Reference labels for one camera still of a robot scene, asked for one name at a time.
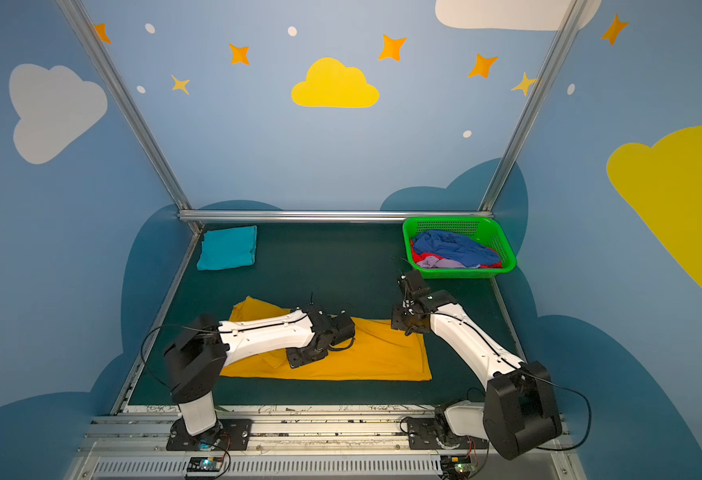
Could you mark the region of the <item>yellow printed t-shirt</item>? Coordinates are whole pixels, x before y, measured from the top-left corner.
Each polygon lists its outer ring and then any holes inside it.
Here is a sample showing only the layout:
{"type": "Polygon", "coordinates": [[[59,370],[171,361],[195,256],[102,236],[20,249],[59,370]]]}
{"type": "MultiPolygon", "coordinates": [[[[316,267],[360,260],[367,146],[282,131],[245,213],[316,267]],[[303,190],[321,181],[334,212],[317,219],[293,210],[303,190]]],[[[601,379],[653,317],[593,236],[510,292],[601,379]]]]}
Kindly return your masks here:
{"type": "Polygon", "coordinates": [[[222,377],[307,381],[428,381],[432,378],[420,334],[405,335],[388,321],[353,319],[354,345],[293,369],[285,350],[251,356],[222,368],[222,377]]]}

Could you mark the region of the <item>green plastic laundry basket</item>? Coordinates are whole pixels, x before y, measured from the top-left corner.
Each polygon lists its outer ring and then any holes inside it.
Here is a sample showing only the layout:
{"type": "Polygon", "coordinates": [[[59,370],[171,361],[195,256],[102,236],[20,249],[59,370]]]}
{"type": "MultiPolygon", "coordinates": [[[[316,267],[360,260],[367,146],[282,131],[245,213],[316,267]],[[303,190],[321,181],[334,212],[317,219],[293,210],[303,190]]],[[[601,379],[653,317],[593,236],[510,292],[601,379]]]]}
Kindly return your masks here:
{"type": "Polygon", "coordinates": [[[426,279],[479,279],[508,273],[516,267],[516,257],[500,225],[486,217],[414,217],[404,221],[402,232],[406,258],[426,279]],[[423,269],[412,258],[410,240],[428,230],[442,230],[465,235],[495,250],[501,258],[499,269],[423,269]]]}

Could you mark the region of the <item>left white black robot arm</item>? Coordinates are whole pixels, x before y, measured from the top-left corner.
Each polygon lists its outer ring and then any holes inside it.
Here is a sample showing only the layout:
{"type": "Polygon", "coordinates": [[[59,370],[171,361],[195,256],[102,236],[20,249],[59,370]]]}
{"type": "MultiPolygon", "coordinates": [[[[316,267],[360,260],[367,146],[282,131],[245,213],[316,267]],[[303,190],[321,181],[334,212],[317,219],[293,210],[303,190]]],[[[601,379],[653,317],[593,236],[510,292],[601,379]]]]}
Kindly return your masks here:
{"type": "Polygon", "coordinates": [[[180,409],[171,435],[210,445],[221,431],[213,390],[224,367],[256,355],[283,350],[296,369],[353,346],[354,321],[346,312],[330,315],[316,305],[253,321],[197,317],[163,352],[166,388],[180,409]]]}

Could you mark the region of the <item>lavender t-shirt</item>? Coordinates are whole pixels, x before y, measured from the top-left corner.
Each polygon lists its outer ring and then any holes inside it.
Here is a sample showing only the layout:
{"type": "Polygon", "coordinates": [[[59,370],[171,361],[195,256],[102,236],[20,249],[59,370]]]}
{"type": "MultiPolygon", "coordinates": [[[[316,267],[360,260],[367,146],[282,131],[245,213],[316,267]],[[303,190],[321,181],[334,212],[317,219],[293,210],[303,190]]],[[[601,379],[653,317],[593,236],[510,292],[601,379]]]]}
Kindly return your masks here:
{"type": "Polygon", "coordinates": [[[441,258],[437,256],[425,256],[417,265],[423,269],[464,269],[465,266],[452,259],[441,258]]]}

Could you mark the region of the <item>red t-shirt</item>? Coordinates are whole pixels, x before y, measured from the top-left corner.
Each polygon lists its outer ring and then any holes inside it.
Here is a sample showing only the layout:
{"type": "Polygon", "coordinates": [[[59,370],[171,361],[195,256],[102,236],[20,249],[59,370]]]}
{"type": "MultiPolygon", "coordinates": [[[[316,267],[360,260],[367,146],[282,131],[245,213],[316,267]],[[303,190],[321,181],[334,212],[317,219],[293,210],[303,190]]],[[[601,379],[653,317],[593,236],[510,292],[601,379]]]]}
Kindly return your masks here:
{"type": "Polygon", "coordinates": [[[464,269],[499,269],[502,267],[500,256],[494,250],[481,245],[477,248],[470,247],[466,252],[451,250],[449,245],[448,248],[445,248],[442,244],[419,251],[415,245],[412,245],[412,258],[416,265],[425,256],[456,260],[465,266],[464,269]]]}

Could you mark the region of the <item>blue t-shirt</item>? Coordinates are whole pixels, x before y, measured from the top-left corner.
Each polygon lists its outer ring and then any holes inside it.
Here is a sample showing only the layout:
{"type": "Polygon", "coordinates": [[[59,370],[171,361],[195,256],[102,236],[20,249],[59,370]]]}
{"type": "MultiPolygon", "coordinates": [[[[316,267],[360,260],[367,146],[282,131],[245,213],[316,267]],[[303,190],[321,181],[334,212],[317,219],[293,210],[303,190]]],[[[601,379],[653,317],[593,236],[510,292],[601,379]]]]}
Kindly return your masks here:
{"type": "Polygon", "coordinates": [[[449,245],[451,250],[462,252],[466,252],[470,247],[484,246],[465,235],[442,230],[428,230],[410,240],[411,252],[412,245],[415,245],[417,250],[422,251],[427,247],[437,247],[439,244],[444,245],[445,248],[448,248],[449,245]]]}

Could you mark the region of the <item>folded teal t-shirt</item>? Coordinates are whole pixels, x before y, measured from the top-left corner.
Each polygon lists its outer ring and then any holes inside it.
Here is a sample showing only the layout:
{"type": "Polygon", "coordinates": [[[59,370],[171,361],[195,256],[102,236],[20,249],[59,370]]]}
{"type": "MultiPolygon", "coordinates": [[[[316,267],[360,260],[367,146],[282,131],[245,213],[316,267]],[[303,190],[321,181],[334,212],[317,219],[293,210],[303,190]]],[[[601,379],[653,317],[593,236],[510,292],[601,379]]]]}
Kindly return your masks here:
{"type": "Polygon", "coordinates": [[[202,239],[197,269],[221,271],[251,266],[255,263],[256,248],[256,226],[210,230],[202,239]]]}

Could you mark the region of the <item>right green circuit board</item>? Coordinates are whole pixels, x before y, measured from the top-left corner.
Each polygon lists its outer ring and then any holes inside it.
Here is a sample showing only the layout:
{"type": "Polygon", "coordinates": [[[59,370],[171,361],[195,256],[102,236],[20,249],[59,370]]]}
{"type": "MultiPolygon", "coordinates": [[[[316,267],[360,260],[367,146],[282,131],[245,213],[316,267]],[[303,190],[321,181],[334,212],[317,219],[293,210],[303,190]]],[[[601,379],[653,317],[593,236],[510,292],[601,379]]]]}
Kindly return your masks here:
{"type": "Polygon", "coordinates": [[[467,480],[475,472],[473,464],[466,457],[441,456],[441,480],[467,480]]]}

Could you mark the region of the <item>left green circuit board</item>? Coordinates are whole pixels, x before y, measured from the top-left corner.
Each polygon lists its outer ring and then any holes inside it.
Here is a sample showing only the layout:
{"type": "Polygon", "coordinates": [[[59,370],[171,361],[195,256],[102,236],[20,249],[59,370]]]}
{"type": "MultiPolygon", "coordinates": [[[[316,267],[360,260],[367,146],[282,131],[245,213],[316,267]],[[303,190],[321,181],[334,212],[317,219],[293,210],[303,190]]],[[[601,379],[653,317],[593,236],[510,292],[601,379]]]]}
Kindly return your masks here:
{"type": "Polygon", "coordinates": [[[215,479],[223,471],[222,457],[191,457],[188,460],[185,479],[215,479]]]}

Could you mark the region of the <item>right side table rail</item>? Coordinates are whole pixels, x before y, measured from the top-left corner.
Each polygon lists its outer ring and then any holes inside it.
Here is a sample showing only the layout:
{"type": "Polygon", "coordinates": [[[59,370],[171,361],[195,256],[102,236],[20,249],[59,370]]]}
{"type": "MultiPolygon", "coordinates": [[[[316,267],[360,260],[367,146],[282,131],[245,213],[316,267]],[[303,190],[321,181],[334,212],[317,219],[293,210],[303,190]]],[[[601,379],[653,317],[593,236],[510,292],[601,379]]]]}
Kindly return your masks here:
{"type": "Polygon", "coordinates": [[[504,298],[502,296],[502,293],[500,291],[500,288],[499,288],[498,283],[497,283],[495,278],[490,279],[490,285],[491,285],[494,297],[496,299],[496,302],[498,304],[498,308],[500,309],[500,312],[501,312],[501,315],[504,319],[504,322],[505,322],[505,324],[510,332],[510,335],[514,341],[517,356],[520,357],[522,360],[526,361],[527,358],[526,358],[524,349],[520,343],[517,331],[515,329],[515,326],[513,324],[512,319],[510,317],[509,311],[507,309],[504,298]]]}

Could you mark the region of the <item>aluminium mounting rail base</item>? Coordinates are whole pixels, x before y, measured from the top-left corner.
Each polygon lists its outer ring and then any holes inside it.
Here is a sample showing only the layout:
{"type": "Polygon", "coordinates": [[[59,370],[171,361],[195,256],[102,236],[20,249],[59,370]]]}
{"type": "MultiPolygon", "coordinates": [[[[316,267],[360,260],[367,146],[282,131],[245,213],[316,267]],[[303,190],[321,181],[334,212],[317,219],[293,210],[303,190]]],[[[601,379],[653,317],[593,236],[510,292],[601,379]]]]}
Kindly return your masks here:
{"type": "Polygon", "coordinates": [[[487,449],[411,450],[399,423],[434,418],[421,405],[252,405],[217,408],[219,420],[253,421],[244,451],[167,451],[175,407],[136,406],[96,417],[69,479],[185,479],[191,457],[222,457],[215,479],[440,479],[440,457],[466,457],[469,479],[583,479],[573,451],[531,450],[515,460],[487,449]]]}

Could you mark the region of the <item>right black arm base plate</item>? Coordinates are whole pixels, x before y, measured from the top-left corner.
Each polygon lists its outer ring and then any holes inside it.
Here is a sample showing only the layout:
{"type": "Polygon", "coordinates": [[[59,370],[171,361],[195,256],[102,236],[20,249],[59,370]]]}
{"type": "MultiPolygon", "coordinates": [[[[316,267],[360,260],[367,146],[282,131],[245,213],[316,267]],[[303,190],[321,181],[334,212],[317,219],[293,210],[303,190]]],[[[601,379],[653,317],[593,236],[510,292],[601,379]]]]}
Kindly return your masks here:
{"type": "Polygon", "coordinates": [[[406,435],[411,450],[469,450],[489,447],[486,439],[455,434],[441,417],[404,417],[399,428],[406,435]]]}

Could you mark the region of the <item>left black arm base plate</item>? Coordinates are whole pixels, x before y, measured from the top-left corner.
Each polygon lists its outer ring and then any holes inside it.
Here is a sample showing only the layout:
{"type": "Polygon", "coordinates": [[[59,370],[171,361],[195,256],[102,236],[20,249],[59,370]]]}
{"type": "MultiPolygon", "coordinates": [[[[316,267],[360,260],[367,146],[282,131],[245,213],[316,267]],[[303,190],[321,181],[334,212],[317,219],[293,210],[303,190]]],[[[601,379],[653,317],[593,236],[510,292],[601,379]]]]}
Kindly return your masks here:
{"type": "Polygon", "coordinates": [[[191,435],[183,418],[175,421],[166,444],[167,451],[244,451],[247,449],[253,421],[222,419],[209,430],[191,435]]]}

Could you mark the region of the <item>left aluminium frame post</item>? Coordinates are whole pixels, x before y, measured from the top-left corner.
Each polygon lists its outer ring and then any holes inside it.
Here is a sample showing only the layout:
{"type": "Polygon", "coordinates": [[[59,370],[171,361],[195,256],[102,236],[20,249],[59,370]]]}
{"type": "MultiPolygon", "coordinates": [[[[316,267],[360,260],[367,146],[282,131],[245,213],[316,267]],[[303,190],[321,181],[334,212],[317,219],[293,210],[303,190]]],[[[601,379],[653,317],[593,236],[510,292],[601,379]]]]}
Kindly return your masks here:
{"type": "Polygon", "coordinates": [[[92,23],[83,2],[58,0],[57,4],[108,87],[147,158],[178,208],[179,214],[190,211],[192,206],[187,195],[141,114],[105,43],[97,34],[95,25],[92,23]]]}

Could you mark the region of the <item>aluminium frame post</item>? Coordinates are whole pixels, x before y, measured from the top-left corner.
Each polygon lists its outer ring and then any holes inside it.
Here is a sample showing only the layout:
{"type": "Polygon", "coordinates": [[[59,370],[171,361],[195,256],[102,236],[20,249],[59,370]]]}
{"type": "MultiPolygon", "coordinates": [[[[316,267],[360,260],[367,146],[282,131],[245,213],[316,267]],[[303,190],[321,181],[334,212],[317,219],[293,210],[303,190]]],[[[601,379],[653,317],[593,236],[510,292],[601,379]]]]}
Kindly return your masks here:
{"type": "Polygon", "coordinates": [[[92,23],[83,2],[58,0],[57,4],[108,87],[147,158],[178,208],[179,214],[190,211],[192,206],[187,195],[141,114],[105,43],[97,34],[95,25],[92,23]]]}
{"type": "Polygon", "coordinates": [[[493,208],[505,186],[513,166],[523,150],[567,54],[580,30],[580,21],[585,17],[589,1],[571,1],[565,10],[563,21],[544,58],[535,82],[527,95],[524,108],[513,130],[510,141],[501,157],[478,207],[478,212],[491,216],[493,208]]]}

